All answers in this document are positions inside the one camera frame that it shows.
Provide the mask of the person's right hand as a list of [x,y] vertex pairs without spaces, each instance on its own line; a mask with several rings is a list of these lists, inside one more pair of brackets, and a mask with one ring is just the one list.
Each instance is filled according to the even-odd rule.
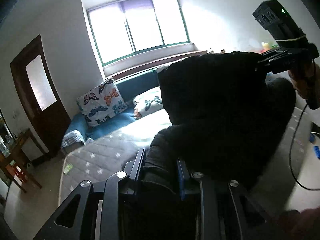
[[312,62],[305,67],[288,71],[295,90],[305,100],[319,100],[319,65]]

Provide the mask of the pink sleeve right forearm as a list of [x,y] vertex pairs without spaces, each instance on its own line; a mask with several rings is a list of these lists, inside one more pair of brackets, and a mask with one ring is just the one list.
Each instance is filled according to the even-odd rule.
[[285,239],[319,239],[319,207],[285,211],[279,216],[278,224]]

